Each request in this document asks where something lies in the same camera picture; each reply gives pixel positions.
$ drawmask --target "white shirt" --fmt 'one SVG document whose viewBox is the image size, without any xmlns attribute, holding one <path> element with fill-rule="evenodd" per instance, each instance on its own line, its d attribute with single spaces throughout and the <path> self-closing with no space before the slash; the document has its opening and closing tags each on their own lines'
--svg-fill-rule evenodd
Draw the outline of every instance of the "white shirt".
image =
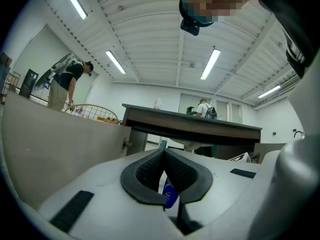
<svg viewBox="0 0 320 240">
<path fill-rule="evenodd" d="M 206 113 L 208 111 L 208 109 L 210 108 L 211 106 L 208 104 L 208 103 L 202 103 L 198 106 L 196 112 L 197 113 L 200 113 L 201 116 L 204 118 L 206 116 Z"/>
</svg>

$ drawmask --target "bottle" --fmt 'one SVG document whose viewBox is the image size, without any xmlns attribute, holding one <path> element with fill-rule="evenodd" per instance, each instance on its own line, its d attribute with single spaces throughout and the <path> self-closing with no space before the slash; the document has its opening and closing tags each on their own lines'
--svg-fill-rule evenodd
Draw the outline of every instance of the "bottle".
<svg viewBox="0 0 320 240">
<path fill-rule="evenodd" d="M 175 188 L 172 186 L 168 177 L 166 177 L 162 195 L 166 198 L 166 209 L 171 208 L 178 199 L 179 195 Z"/>
<path fill-rule="evenodd" d="M 154 103 L 154 109 L 160 110 L 161 109 L 161 99 L 158 98 Z"/>
</svg>

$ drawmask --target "yellow wire basket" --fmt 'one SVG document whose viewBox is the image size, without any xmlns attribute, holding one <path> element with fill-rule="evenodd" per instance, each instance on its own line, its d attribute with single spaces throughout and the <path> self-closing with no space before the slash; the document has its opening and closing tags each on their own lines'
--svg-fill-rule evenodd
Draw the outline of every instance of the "yellow wire basket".
<svg viewBox="0 0 320 240">
<path fill-rule="evenodd" d="M 64 112 L 76 117 L 87 118 L 98 122 L 109 124 L 119 123 L 118 117 L 111 110 L 93 104 L 76 104 L 68 107 Z"/>
</svg>

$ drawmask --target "blue bottle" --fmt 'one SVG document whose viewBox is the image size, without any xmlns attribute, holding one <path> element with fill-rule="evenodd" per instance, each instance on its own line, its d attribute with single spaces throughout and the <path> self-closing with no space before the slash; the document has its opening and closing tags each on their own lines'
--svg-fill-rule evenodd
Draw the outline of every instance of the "blue bottle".
<svg viewBox="0 0 320 240">
<path fill-rule="evenodd" d="M 172 186 L 168 177 L 166 177 L 162 195 L 166 198 L 166 209 L 171 208 L 178 199 L 178 193 Z"/>
</svg>

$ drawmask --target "black shirt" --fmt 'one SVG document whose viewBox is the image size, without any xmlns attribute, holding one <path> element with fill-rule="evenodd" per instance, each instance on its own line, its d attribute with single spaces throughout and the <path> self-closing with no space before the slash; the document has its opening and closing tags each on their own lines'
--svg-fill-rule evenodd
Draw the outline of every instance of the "black shirt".
<svg viewBox="0 0 320 240">
<path fill-rule="evenodd" d="M 288 62 L 302 77 L 320 46 L 319 0 L 260 0 L 260 4 L 274 13 L 287 35 L 299 49 L 304 61 L 299 62 L 286 52 Z"/>
<path fill-rule="evenodd" d="M 70 73 L 62 73 L 61 75 L 55 74 L 53 79 L 57 81 L 57 83 L 66 89 L 69 90 L 69 85 L 72 78 L 75 78 L 76 81 L 82 76 L 84 73 L 84 66 L 73 61 L 65 70 Z"/>
</svg>

